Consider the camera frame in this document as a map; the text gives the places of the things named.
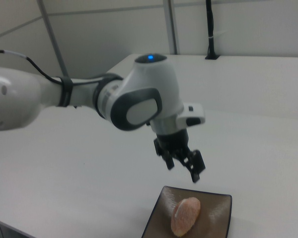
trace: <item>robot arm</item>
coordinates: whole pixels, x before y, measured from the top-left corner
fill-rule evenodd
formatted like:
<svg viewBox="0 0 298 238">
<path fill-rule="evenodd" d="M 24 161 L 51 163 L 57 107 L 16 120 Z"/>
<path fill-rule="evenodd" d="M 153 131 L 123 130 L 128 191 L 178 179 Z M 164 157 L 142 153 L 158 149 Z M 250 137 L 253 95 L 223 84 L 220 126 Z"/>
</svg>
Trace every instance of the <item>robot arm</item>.
<svg viewBox="0 0 298 238">
<path fill-rule="evenodd" d="M 0 68 L 0 130 L 25 127 L 50 106 L 88 106 L 121 130 L 150 125 L 157 134 L 156 152 L 173 168 L 173 158 L 199 179 L 205 168 L 198 150 L 188 148 L 186 128 L 205 122 L 200 104 L 184 104 L 174 69 L 166 56 L 144 55 L 122 79 L 105 74 L 100 80 L 46 78 Z"/>
</svg>

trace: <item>table surface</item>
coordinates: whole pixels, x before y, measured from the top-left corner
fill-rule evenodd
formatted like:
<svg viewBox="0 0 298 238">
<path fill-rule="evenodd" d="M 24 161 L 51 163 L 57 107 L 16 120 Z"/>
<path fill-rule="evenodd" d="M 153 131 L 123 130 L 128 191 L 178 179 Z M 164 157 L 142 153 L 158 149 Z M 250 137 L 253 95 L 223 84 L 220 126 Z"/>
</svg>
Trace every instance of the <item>table surface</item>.
<svg viewBox="0 0 298 238">
<path fill-rule="evenodd" d="M 126 76 L 136 57 L 110 71 Z M 168 57 L 183 101 L 206 109 L 206 123 L 188 129 L 207 167 L 198 183 L 180 163 L 167 170 L 150 127 L 123 132 L 89 108 L 48 108 L 0 132 L 0 221 L 37 238 L 141 237 L 168 185 L 232 195 L 229 238 L 298 238 L 298 90 L 283 88 L 298 59 Z"/>
</svg>

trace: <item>white wall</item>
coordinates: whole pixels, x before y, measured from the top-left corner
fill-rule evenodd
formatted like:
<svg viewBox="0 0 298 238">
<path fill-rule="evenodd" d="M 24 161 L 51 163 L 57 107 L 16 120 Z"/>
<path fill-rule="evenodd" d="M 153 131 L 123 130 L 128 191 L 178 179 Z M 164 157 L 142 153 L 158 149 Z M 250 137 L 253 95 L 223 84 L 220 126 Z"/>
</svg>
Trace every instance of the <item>white wall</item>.
<svg viewBox="0 0 298 238">
<path fill-rule="evenodd" d="M 0 49 L 23 53 L 46 73 L 62 75 L 34 0 L 0 0 Z M 0 55 L 0 66 L 38 73 L 29 62 L 14 56 Z"/>
<path fill-rule="evenodd" d="M 180 53 L 205 55 L 205 0 L 174 0 Z M 216 52 L 298 57 L 298 0 L 213 0 Z"/>
<path fill-rule="evenodd" d="M 105 72 L 132 53 L 169 54 L 162 0 L 45 0 L 71 77 Z"/>
</svg>

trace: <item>black cable on wall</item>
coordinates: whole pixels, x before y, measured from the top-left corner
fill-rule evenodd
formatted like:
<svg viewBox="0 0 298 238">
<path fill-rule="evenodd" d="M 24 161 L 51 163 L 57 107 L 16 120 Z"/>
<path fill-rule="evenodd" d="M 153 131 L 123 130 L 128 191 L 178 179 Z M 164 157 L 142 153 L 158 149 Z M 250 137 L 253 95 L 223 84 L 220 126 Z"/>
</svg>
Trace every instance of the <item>black cable on wall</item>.
<svg viewBox="0 0 298 238">
<path fill-rule="evenodd" d="M 209 34 L 209 48 L 208 48 L 208 55 L 205 57 L 206 60 L 216 60 L 220 55 L 215 54 L 214 51 L 214 37 L 213 37 L 213 30 L 214 30 L 214 19 L 212 13 L 212 6 L 211 0 L 206 0 L 207 6 L 207 18 L 208 18 L 208 34 Z"/>
</svg>

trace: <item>square plate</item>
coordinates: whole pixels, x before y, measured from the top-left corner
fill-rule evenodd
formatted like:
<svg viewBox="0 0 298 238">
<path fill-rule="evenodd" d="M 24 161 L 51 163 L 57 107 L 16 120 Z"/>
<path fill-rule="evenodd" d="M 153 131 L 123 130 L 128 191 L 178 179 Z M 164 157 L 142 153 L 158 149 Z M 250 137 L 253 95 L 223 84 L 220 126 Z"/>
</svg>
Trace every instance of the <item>square plate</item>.
<svg viewBox="0 0 298 238">
<path fill-rule="evenodd" d="M 200 215 L 184 238 L 227 238 L 232 211 L 232 196 L 176 187 L 163 187 L 142 238 L 175 238 L 171 230 L 174 207 L 182 199 L 196 197 L 201 202 Z"/>
</svg>

